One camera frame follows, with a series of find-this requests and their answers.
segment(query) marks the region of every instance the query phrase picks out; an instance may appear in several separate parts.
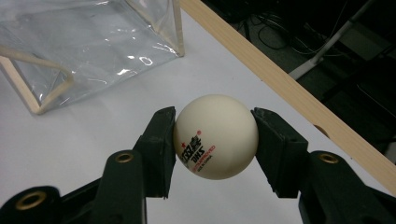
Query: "table tennis ball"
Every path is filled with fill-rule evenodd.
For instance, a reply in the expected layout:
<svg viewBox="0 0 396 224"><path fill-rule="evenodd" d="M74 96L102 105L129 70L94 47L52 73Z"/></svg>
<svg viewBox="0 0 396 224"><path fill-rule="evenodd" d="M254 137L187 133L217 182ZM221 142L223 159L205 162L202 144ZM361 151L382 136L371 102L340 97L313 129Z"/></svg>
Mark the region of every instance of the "table tennis ball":
<svg viewBox="0 0 396 224"><path fill-rule="evenodd" d="M242 172L259 142L250 111L232 97L210 94L186 105L174 129L175 150L194 174L225 179Z"/></svg>

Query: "wooden strip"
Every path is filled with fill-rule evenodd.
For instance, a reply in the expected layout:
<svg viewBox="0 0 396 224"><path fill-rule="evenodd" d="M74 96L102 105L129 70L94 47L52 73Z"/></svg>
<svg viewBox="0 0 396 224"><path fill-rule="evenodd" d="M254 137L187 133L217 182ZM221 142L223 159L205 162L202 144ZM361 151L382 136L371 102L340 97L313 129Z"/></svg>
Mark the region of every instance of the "wooden strip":
<svg viewBox="0 0 396 224"><path fill-rule="evenodd" d="M257 77L312 124L322 128L353 160L396 195L396 166L333 112L238 34L200 0L180 0L181 7Z"/></svg>

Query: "dark floor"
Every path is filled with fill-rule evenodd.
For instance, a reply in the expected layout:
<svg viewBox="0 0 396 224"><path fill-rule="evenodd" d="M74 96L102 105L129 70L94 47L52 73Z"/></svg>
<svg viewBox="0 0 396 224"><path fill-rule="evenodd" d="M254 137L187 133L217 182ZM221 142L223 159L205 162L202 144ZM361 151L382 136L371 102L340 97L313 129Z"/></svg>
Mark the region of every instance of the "dark floor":
<svg viewBox="0 0 396 224"><path fill-rule="evenodd" d="M240 22L229 21L241 35L289 73L312 58L323 45L325 37L309 25L305 25L296 35L291 35L287 24L283 22L281 15L273 12L249 16ZM297 81L322 101L326 91L344 78L350 77L365 63L366 61L350 49L337 43L328 51L322 63ZM382 140L390 139L396 134L394 127L389 127L343 91L339 91L323 104L376 149L387 153L389 142L384 143Z"/></svg>

